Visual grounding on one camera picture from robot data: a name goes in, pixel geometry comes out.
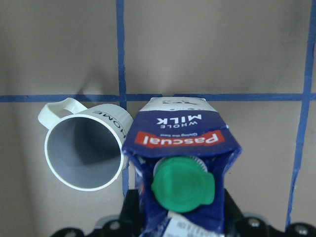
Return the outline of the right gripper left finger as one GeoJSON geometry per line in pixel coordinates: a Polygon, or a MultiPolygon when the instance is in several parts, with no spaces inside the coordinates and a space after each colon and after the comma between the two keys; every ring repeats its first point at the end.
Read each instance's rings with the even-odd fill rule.
{"type": "Polygon", "coordinates": [[[137,189],[127,191],[119,215],[123,232],[127,237],[139,237],[143,228],[143,215],[139,206],[139,192],[137,189]]]}

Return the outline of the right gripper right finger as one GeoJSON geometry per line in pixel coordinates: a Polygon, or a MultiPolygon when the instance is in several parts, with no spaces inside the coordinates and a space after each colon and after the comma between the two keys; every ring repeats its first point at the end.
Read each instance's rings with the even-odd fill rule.
{"type": "Polygon", "coordinates": [[[224,234],[226,237],[240,237],[244,228],[245,217],[241,210],[225,189],[224,201],[224,234]]]}

